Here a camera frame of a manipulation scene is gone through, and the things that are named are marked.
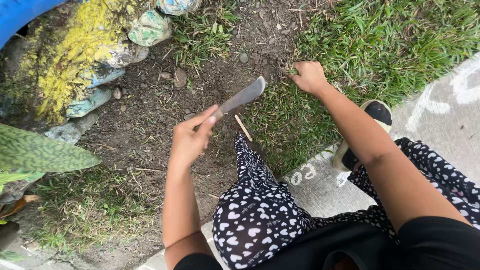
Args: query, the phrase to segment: popsicle stick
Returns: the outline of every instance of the popsicle stick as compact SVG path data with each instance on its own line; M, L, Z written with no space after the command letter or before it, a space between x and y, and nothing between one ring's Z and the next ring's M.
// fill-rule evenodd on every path
M250 134L248 133L247 129L245 128L245 126L243 125L243 123L241 122L240 118L238 115L235 114L235 119L237 119L237 122L239 123L240 127L242 128L243 132L245 133L245 135L247 136L248 140L252 141L252 137L250 137Z

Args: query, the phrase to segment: black and white pants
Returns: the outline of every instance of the black and white pants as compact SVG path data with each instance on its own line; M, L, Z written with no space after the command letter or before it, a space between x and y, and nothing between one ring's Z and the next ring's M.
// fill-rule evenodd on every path
M458 211L480 229L480 186L475 185L421 141L402 138L395 143L430 183ZM287 184L277 182L245 139L235 135L238 181L225 191L213 213L215 246L231 269L253 267L270 259L296 237L325 224L358 221L378 227L398 244L364 166L348 180L372 197L377 205L367 210L314 218L293 202Z

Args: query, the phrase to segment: black shirt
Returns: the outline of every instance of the black shirt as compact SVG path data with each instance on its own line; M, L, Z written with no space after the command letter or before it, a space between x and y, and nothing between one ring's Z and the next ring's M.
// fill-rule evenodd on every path
M331 269L345 255L359 269L480 269L480 231L448 218L411 220L398 232L400 245L362 222L331 223L298 237L271 259L249 269ZM174 270L222 269L196 253Z

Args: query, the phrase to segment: hand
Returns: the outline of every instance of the hand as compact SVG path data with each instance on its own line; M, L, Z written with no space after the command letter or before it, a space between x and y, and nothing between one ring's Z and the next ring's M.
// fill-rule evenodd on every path
M218 105L206 109L201 114L179 123L173 127L173 143L170 150L168 168L175 170L187 170L192 162L208 146L208 140L212 134L212 126L216 122L215 116L211 116L218 109ZM193 130L200 125L197 132Z
M299 75L289 74L289 77L300 89L316 95L325 87L330 86L325 78L324 68L319 62L295 62L293 67Z

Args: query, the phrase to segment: left hand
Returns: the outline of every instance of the left hand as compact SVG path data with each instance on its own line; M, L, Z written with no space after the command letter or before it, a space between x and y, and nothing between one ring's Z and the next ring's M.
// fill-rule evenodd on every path
M206 109L203 113L177 124L173 128L173 143L170 150L169 169L187 170L192 162L208 146L209 137L212 134L212 126L216 122L212 114L218 109L218 105Z

